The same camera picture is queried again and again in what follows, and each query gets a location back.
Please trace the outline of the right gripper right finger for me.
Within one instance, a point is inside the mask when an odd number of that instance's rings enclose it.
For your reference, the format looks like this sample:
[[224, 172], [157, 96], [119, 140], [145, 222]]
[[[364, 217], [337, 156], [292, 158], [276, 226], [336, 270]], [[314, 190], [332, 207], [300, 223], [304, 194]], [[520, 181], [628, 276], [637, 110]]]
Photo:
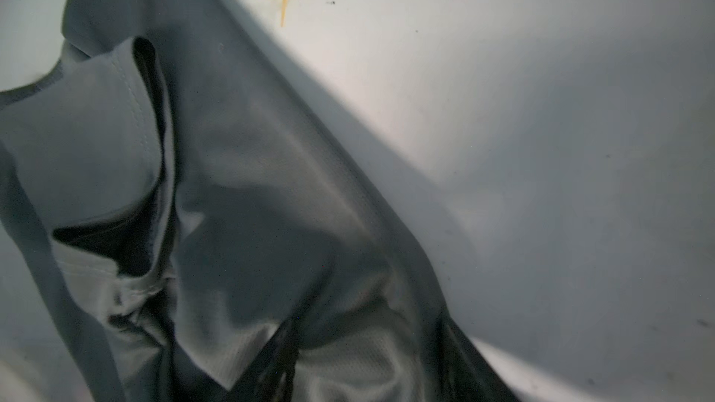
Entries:
[[450, 315], [439, 320], [439, 386], [443, 401], [519, 401]]

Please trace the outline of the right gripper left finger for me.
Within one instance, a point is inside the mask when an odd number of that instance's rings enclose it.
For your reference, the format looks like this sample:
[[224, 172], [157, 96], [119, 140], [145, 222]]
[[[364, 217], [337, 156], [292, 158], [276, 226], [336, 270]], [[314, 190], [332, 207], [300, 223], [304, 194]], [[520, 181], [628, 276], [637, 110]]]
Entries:
[[223, 398], [224, 402], [291, 401], [299, 329], [295, 319], [280, 325]]

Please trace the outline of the grey t shirt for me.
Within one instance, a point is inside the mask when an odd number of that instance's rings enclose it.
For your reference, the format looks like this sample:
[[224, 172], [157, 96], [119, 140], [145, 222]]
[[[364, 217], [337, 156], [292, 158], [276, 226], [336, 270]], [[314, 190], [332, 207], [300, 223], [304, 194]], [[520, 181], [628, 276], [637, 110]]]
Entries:
[[223, 401], [289, 319], [291, 401], [443, 401], [411, 232], [222, 0], [67, 0], [1, 95], [1, 221], [98, 401]]

